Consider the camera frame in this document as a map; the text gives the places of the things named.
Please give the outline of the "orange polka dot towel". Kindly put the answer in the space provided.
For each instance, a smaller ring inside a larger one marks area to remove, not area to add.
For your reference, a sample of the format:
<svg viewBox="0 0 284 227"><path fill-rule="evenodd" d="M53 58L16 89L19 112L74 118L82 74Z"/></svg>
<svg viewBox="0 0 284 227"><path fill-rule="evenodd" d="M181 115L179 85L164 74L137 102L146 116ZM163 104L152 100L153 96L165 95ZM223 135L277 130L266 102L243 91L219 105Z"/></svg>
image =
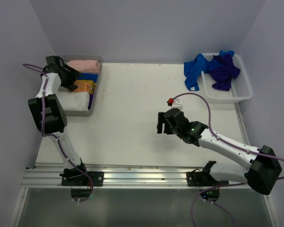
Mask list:
<svg viewBox="0 0 284 227"><path fill-rule="evenodd" d="M97 84L92 80L77 80L75 85L77 88L73 92L88 92L89 94L93 94Z"/></svg>

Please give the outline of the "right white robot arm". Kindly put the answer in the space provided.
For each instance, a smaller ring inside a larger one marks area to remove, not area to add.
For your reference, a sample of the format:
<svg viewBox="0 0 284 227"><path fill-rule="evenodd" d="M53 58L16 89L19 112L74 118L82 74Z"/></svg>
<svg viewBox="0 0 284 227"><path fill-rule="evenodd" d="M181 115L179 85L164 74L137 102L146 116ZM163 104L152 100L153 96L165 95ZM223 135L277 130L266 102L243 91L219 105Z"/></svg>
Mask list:
<svg viewBox="0 0 284 227"><path fill-rule="evenodd" d="M282 171L272 148L266 145L257 148L231 140L211 131L206 124L190 122L177 108L158 113L157 133L175 134L187 144L212 150L234 161L233 164L209 161L202 172L194 175L208 186L232 181L269 195Z"/></svg>

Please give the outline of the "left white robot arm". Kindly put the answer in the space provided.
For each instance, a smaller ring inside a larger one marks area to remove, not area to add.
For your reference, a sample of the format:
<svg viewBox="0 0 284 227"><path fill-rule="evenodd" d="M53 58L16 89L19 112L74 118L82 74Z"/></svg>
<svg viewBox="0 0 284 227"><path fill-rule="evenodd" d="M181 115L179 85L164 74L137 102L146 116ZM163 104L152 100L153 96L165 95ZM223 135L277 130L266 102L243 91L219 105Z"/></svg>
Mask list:
<svg viewBox="0 0 284 227"><path fill-rule="evenodd" d="M81 157L75 151L69 139L66 127L67 117L56 93L60 86L73 91L80 74L68 66L59 56L46 57L43 68L31 64L23 66L41 73L42 84L35 98L29 99L28 106L37 129L43 137L49 137L56 146L64 163L61 174L63 185L85 185L89 174Z"/></svg>

